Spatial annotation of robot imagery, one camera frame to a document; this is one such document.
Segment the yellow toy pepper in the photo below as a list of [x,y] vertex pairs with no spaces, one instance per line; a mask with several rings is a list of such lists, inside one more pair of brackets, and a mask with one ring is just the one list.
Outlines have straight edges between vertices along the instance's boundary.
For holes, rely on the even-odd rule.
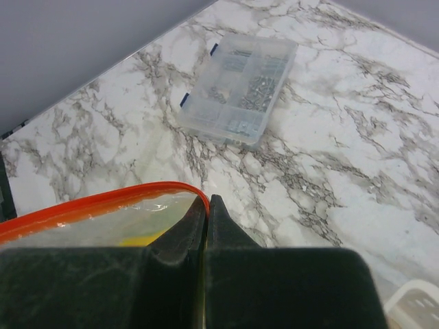
[[122,240],[119,243],[121,247],[144,247],[153,243],[156,239],[158,239],[160,235],[151,235],[151,236],[135,236]]

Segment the white plastic basket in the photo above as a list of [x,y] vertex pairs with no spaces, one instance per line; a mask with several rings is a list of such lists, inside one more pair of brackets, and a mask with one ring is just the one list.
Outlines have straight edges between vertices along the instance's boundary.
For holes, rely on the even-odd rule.
[[438,287],[411,280],[384,304],[388,328],[439,328]]

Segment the clear zip top bag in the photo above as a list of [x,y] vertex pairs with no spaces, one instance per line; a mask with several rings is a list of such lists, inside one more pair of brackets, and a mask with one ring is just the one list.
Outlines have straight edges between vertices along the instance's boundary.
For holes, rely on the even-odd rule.
[[151,182],[91,195],[1,223],[1,249],[120,247],[130,237],[163,235],[209,198],[183,182]]

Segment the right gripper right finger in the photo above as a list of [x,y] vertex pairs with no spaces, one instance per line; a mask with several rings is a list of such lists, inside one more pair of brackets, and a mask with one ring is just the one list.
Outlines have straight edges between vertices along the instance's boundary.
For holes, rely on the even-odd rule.
[[386,328],[371,272],[342,247],[264,248],[210,203],[207,328]]

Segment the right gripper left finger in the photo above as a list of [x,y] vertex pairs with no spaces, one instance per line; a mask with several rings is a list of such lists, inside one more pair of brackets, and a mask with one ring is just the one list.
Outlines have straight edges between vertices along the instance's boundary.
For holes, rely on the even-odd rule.
[[205,207],[145,247],[1,253],[2,328],[201,328]]

